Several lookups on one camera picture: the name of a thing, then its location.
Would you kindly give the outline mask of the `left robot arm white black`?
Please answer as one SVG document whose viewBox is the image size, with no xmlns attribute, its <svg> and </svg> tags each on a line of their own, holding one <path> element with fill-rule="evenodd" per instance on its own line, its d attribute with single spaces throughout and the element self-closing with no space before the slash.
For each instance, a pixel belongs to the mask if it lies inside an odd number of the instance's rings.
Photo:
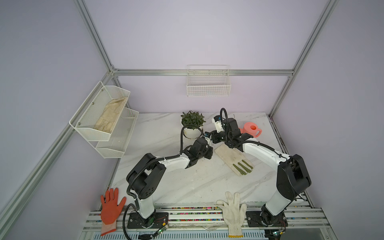
<svg viewBox="0 0 384 240">
<path fill-rule="evenodd" d="M 156 157 L 145 154 L 126 177 L 127 194 L 135 200 L 136 210 L 144 220 L 150 219 L 155 212 L 152 194 L 156 191 L 164 174 L 168 171 L 188 169 L 200 159 L 211 159 L 213 147 L 206 138 L 195 142 L 174 156 Z"/>
</svg>

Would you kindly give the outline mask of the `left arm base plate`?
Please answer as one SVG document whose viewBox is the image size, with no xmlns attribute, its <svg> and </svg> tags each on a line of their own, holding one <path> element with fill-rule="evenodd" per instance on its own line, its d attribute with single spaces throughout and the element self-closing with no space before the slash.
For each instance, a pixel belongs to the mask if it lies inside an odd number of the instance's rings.
<svg viewBox="0 0 384 240">
<path fill-rule="evenodd" d="M 144 219 L 139 213 L 132 212 L 125 226 L 127 229 L 160 229 L 169 221 L 169 213 L 154 212 L 148 219 Z"/>
</svg>

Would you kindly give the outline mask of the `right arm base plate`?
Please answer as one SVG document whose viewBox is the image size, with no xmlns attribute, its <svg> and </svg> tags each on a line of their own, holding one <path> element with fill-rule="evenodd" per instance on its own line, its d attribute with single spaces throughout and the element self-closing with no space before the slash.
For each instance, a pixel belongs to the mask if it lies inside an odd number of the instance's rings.
<svg viewBox="0 0 384 240">
<path fill-rule="evenodd" d="M 249 227 L 286 227 L 288 225 L 284 212 L 277 216 L 267 211 L 246 211 L 246 220 Z"/>
</svg>

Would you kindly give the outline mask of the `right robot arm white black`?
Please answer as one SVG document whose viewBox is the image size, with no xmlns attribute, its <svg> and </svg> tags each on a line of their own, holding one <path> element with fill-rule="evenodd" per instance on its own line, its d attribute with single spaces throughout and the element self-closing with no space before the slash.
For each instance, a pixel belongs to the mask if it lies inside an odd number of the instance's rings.
<svg viewBox="0 0 384 240">
<path fill-rule="evenodd" d="M 312 184 L 303 158 L 299 155 L 283 154 L 256 141 L 253 135 L 240 129 L 233 118 L 215 116 L 212 122 L 216 129 L 206 135 L 213 144 L 221 144 L 216 148 L 216 154 L 237 175 L 245 176 L 254 168 L 245 160 L 244 154 L 255 157 L 277 173 L 277 190 L 263 205 L 260 216 L 262 225 L 275 224 L 282 217 L 286 207 Z"/>
</svg>

